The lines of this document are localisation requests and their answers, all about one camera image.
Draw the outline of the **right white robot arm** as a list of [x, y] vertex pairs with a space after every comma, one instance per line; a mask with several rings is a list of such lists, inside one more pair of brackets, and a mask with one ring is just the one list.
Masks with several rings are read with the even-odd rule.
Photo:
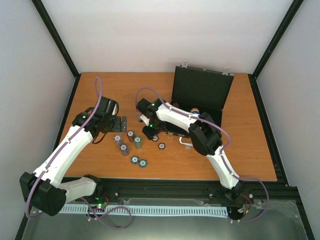
[[142, 132], [149, 140], [164, 131], [167, 123], [184, 130], [195, 151], [209, 160], [222, 187], [230, 191], [242, 189], [243, 181], [225, 153], [222, 141], [225, 131], [214, 123], [208, 113], [187, 112], [159, 98], [154, 102], [141, 99], [136, 103], [136, 110], [141, 113], [139, 121], [145, 124]]

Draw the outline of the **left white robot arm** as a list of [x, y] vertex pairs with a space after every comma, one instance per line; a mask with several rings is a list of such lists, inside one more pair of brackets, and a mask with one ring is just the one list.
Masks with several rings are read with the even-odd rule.
[[65, 204], [88, 196], [92, 201], [103, 198], [103, 181], [91, 174], [77, 180], [62, 182], [65, 173], [81, 151], [99, 135], [122, 132], [121, 117], [87, 112], [79, 113], [72, 121], [67, 135], [53, 153], [33, 173], [24, 172], [20, 187], [26, 207], [34, 207], [55, 216]]

